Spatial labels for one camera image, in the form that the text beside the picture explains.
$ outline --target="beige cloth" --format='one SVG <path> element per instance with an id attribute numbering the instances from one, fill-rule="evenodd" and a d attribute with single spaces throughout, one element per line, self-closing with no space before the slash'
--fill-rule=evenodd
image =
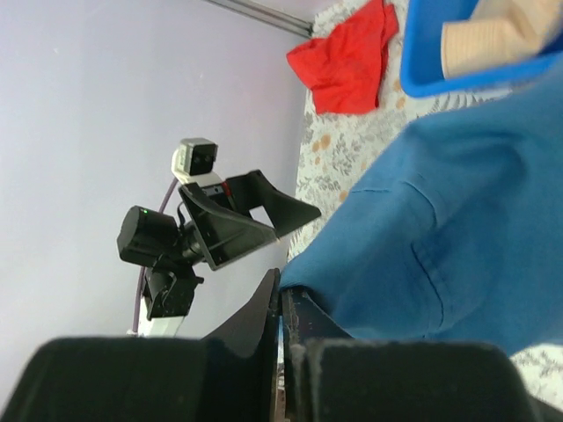
<path id="1" fill-rule="evenodd" d="M 563 0 L 479 0 L 469 20 L 443 25 L 444 77 L 536 55 L 561 31 L 562 11 Z"/>

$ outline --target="white stand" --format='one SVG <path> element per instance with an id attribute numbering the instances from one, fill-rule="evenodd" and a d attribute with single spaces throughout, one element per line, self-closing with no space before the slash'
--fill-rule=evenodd
<path id="1" fill-rule="evenodd" d="M 172 155 L 172 174 L 182 184 L 197 183 L 201 187 L 221 184 L 223 181 L 214 172 L 201 174 L 200 176 L 190 176 L 182 170 L 180 164 L 181 155 L 186 154 L 185 147 L 180 146 Z M 139 315 L 139 332 L 137 337 L 176 337 L 179 327 L 184 322 L 184 316 L 173 318 L 152 318 L 147 319 L 147 306 L 144 299 L 141 300 Z M 134 336 L 135 333 L 128 331 L 128 335 Z"/>

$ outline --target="black camera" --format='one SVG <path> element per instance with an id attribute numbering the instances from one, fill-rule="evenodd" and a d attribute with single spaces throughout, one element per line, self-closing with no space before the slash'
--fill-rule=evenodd
<path id="1" fill-rule="evenodd" d="M 192 151 L 182 153 L 190 157 L 185 172 L 211 172 L 216 148 L 209 148 L 208 142 L 180 147 Z M 207 157 L 211 167 L 201 163 Z M 191 221 L 179 214 L 177 224 L 172 216 L 132 207 L 117 238 L 120 258 L 146 267 L 148 319 L 187 315 L 194 290 L 203 282 L 193 265 L 205 262 L 214 271 L 223 268 L 320 217 L 318 208 L 281 193 L 261 171 L 210 186 L 188 183 L 179 188 L 179 195 Z M 250 211 L 256 207 L 266 210 L 273 227 L 252 218 Z"/>

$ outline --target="white wall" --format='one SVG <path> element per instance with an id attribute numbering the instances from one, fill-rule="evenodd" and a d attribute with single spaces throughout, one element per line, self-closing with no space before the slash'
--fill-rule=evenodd
<path id="1" fill-rule="evenodd" d="M 129 328 L 137 268 L 115 238 L 129 207 L 158 206 L 182 137 L 217 142 L 224 177 L 260 168 L 293 193 L 304 89 L 285 54 L 302 41 L 198 0 L 2 1 L 0 407 L 42 342 Z M 198 266 L 182 334 L 217 327 L 284 258 Z"/>
<path id="2" fill-rule="evenodd" d="M 295 18 L 313 21 L 317 13 L 341 0 L 253 0 L 277 11 L 283 11 Z"/>

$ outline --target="red cloth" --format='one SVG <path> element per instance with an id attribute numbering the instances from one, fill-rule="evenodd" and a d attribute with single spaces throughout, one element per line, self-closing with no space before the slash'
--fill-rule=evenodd
<path id="1" fill-rule="evenodd" d="M 371 0 L 328 38 L 288 53 L 289 66 L 312 91 L 317 113 L 365 114 L 379 106 L 387 43 L 398 31 L 392 4 Z"/>

